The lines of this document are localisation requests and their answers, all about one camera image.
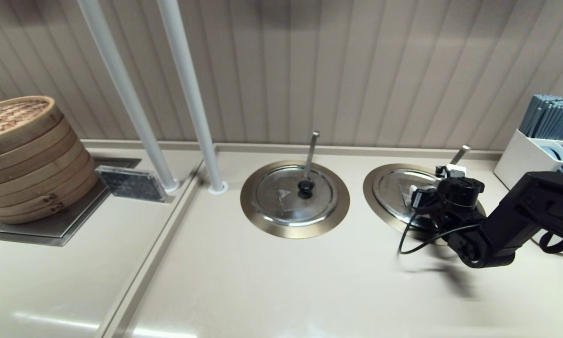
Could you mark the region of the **grey chopsticks bundle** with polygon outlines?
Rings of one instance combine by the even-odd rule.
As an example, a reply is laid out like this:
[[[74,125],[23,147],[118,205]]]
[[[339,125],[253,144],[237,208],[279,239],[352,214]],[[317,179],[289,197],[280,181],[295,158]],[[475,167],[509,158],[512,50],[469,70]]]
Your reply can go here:
[[[528,138],[563,141],[563,96],[532,95],[519,132]]]

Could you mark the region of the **bamboo steamer basket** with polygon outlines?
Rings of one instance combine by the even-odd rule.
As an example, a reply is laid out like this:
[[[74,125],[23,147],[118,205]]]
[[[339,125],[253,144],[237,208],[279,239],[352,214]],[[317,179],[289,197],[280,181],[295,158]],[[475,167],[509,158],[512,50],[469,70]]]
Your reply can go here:
[[[65,155],[68,151],[72,150],[73,147],[79,145],[82,145],[79,139],[73,140],[72,136],[68,136],[64,139],[64,141],[48,148],[48,150],[42,152],[39,155],[33,156],[32,158],[29,158],[28,160],[25,160],[11,167],[0,169],[0,184],[20,178],[33,171],[36,171],[56,161],[61,156]]]
[[[88,157],[83,163],[78,159],[55,175],[39,179],[25,188],[27,177],[8,182],[5,184],[7,189],[0,192],[0,209],[13,208],[25,213],[62,200],[66,204],[69,195],[84,194],[93,187],[97,180],[94,168],[93,158]]]
[[[57,158],[54,162],[48,163],[35,171],[26,173],[26,175],[17,177],[8,182],[1,183],[0,196],[13,194],[14,192],[35,186],[45,180],[53,178],[59,173],[73,169],[75,163],[77,163],[79,167],[83,167],[91,158],[92,156],[84,148],[75,148]]]
[[[23,224],[62,212],[88,194],[98,180],[95,174],[83,180],[71,179],[28,201],[2,206],[0,221],[4,224]]]
[[[64,141],[68,136],[72,136],[73,140],[77,139],[77,133],[67,123],[61,122],[38,138],[0,154],[0,169],[11,167],[39,155]]]

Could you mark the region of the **woven bamboo steamer lid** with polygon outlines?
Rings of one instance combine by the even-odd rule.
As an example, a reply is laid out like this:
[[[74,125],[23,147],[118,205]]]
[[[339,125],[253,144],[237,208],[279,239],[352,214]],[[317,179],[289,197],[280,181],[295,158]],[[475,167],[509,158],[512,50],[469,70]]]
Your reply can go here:
[[[49,96],[24,96],[0,102],[0,154],[43,136],[64,118]]]

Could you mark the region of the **white support pole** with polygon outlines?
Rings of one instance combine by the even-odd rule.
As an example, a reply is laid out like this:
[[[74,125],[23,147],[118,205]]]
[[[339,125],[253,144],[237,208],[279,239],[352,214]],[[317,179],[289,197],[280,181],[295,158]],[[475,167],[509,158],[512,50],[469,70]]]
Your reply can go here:
[[[163,189],[167,193],[178,190],[180,182],[172,175],[164,154],[159,147],[142,103],[134,88],[133,81],[118,51],[99,0],[77,0],[77,3],[105,67],[122,100],[127,115],[150,161],[152,161],[152,165],[161,181]]]
[[[157,0],[157,3],[208,174],[208,192],[212,195],[221,195],[227,192],[229,184],[223,181],[219,170],[197,73],[194,68],[187,35],[185,34],[181,9],[178,0]]]

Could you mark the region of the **round steel pot lid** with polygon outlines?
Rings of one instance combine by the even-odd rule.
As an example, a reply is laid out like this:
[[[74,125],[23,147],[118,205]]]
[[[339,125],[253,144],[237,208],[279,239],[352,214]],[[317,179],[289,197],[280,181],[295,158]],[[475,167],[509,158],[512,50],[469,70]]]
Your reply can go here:
[[[363,194],[371,210],[397,231],[404,231],[414,210],[410,207],[409,187],[438,186],[440,179],[424,167],[394,163],[375,168],[363,182]]]
[[[283,165],[257,179],[252,203],[268,221],[290,227],[315,224],[329,216],[338,204],[333,178],[312,168],[304,177],[304,166]]]

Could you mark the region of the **recessed steel tray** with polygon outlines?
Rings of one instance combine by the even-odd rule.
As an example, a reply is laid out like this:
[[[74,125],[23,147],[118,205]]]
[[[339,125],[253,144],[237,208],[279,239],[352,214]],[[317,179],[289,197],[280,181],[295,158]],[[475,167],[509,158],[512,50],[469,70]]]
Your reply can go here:
[[[110,195],[101,180],[67,209],[43,220],[8,225],[0,222],[0,240],[43,246],[64,246]]]

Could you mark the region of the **dark acrylic sign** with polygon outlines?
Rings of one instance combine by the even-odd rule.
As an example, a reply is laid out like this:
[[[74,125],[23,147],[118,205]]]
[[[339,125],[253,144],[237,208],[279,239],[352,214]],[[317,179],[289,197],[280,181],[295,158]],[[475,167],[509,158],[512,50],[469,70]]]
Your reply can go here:
[[[165,202],[167,193],[155,172],[101,165],[95,169],[112,195],[135,200]]]

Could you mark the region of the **white utensil holder box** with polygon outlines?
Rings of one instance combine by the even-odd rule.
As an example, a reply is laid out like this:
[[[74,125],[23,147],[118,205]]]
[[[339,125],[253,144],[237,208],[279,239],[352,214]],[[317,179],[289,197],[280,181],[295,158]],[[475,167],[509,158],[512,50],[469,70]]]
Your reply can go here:
[[[528,138],[516,130],[494,168],[494,175],[511,190],[525,173],[557,172],[563,168],[563,162],[554,160],[541,146],[555,148],[563,159],[562,145],[563,141]]]

